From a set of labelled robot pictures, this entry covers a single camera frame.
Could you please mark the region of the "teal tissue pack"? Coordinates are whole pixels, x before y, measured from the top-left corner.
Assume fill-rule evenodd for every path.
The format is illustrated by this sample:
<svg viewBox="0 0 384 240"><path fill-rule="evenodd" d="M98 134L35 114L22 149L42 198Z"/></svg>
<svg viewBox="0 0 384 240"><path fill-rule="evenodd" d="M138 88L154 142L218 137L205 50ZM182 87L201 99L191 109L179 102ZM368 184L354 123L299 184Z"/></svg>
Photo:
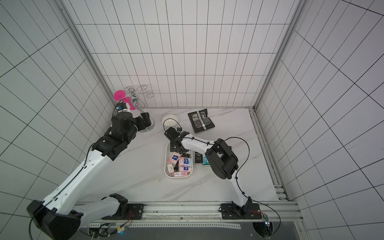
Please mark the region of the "teal tissue pack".
<svg viewBox="0 0 384 240"><path fill-rule="evenodd" d="M204 166L209 166L209 165L210 165L210 163L209 163L207 157L203 157L203 165L204 165Z"/></svg>

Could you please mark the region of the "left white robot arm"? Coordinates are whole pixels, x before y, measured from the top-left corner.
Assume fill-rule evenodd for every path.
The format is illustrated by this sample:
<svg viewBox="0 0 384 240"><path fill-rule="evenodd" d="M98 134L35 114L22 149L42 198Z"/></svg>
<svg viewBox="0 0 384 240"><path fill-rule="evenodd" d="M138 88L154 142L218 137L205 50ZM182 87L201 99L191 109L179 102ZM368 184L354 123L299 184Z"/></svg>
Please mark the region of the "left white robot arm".
<svg viewBox="0 0 384 240"><path fill-rule="evenodd" d="M97 175L134 140L137 132L151 125L150 115L146 112L136 118L123 111L113 116L111 127L91 144L85 160L74 172L42 201L33 200L28 205L30 224L35 224L53 240L68 240L80 228L96 220L131 217L127 199L119 194L78 207L75 204Z"/></svg>

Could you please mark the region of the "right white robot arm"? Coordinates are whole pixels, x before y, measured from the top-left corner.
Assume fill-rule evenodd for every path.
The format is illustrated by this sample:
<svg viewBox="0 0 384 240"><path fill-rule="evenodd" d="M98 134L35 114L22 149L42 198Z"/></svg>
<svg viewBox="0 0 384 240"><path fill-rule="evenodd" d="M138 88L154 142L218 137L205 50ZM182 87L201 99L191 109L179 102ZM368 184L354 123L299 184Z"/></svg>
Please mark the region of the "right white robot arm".
<svg viewBox="0 0 384 240"><path fill-rule="evenodd" d="M203 155L212 169L212 171L221 179L228 179L238 190L239 199L241 202L246 200L243 206L232 203L236 207L234 213L241 211L242 215L251 211L251 205L259 204L267 208L269 205L253 200L242 191L238 172L242 167L238 166L238 157L232 151L232 147L228 146L223 139L209 142L191 135L188 132L178 132L173 127L165 130L165 136L170 140L172 155L168 160L167 169L170 177L185 177L192 171L192 158L183 157L182 154L188 151Z"/></svg>

